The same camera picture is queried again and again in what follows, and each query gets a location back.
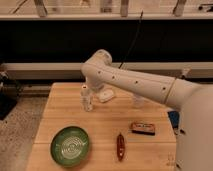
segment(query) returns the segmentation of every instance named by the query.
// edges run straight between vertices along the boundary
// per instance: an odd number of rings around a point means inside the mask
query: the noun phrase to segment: green bowl
[[[51,156],[64,167],[78,165],[89,151],[89,137],[82,128],[70,126],[59,131],[52,140]]]

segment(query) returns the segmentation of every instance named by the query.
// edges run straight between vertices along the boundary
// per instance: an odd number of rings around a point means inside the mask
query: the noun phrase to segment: gray floor
[[[0,121],[0,171],[24,171],[47,97],[20,97]]]

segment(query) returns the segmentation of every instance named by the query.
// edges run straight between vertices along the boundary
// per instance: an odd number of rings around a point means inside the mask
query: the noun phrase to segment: wooden tabletop
[[[94,109],[85,112],[80,101],[82,83],[54,83],[43,113],[27,171],[173,171],[176,139],[166,107],[144,99],[135,108],[132,94],[112,87],[116,97],[107,103],[93,98]],[[133,134],[133,121],[155,124],[156,135]],[[79,166],[67,169],[50,155],[55,134],[67,126],[82,127],[89,135],[89,155]],[[116,137],[122,133],[126,153],[122,162],[116,155]]]

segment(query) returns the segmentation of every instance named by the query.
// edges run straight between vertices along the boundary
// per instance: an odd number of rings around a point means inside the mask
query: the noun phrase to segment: white object
[[[98,50],[82,66],[90,86],[112,84],[180,111],[176,171],[213,168],[213,86],[173,77],[111,67],[112,58]]]
[[[112,89],[103,89],[97,93],[97,97],[101,103],[105,103],[115,97],[115,93]]]
[[[92,94],[86,84],[81,87],[81,102],[85,111],[89,112],[93,109]]]

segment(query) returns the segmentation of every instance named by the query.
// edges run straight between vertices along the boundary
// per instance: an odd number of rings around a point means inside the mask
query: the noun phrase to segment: black cable
[[[22,1],[13,11],[12,14],[16,14],[17,11],[27,2],[28,0]]]
[[[139,22],[138,22],[138,27],[137,27],[137,30],[136,30],[136,32],[135,32],[135,37],[134,37],[134,39],[132,40],[132,43],[131,43],[131,45],[130,45],[128,51],[127,51],[127,54],[124,56],[124,58],[123,58],[123,60],[122,60],[122,62],[121,62],[121,64],[120,64],[120,66],[119,66],[118,68],[121,68],[121,67],[122,67],[122,65],[124,64],[124,62],[126,61],[126,59],[127,59],[127,58],[129,57],[129,55],[131,54],[133,48],[135,47],[135,43],[136,43],[136,41],[137,41],[137,39],[138,39],[138,35],[139,35],[139,33],[140,33],[142,18],[143,18],[143,11],[141,11],[140,19],[139,19]]]
[[[16,90],[16,98],[19,98],[19,94],[22,91],[22,85],[21,85],[21,83],[18,80],[16,80],[16,79],[10,78],[10,76],[7,73],[7,71],[4,68],[2,68],[2,69],[3,69],[3,72],[5,72],[6,75],[5,76],[1,76],[2,78],[0,80],[0,84],[2,83],[3,86],[4,86],[5,83],[10,83],[10,84],[12,83],[12,84],[14,84],[15,90]]]

